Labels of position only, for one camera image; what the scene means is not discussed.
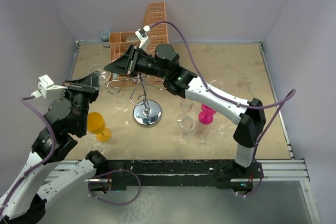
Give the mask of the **pink plastic goblet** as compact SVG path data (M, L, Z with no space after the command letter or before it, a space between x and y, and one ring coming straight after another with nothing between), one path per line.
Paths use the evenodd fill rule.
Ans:
M209 125L214 120L214 114L217 112L213 110L212 108L201 104L201 112L198 114L198 120L200 123L204 125Z

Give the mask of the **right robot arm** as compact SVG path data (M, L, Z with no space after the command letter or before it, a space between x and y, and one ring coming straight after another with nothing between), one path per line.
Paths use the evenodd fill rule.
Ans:
M203 82L197 75L179 63L179 55L170 44L156 46L154 55L130 45L126 53L104 67L105 71L127 77L147 74L163 79L165 89L172 95L199 102L228 118L237 128L234 140L237 152L234 173L246 177L252 171L254 148L266 123L262 102L234 97Z

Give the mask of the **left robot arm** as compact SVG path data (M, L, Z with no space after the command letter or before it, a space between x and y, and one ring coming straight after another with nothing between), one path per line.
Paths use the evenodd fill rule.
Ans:
M99 151L91 151L72 169L46 181L77 145L73 137L87 134L89 105L99 95L99 76L94 71L58 86L44 75L38 78L38 89L21 99L45 128L32 144L22 171L1 196L1 223L38 223L59 197L86 179L107 174L108 160Z

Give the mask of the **clear champagne flute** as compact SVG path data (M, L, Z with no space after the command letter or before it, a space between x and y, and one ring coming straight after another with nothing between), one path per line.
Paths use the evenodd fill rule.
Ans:
M188 113L191 112L193 107L193 101L190 99L180 99L180 109L182 111L176 118L176 122L180 123L185 117L188 116Z

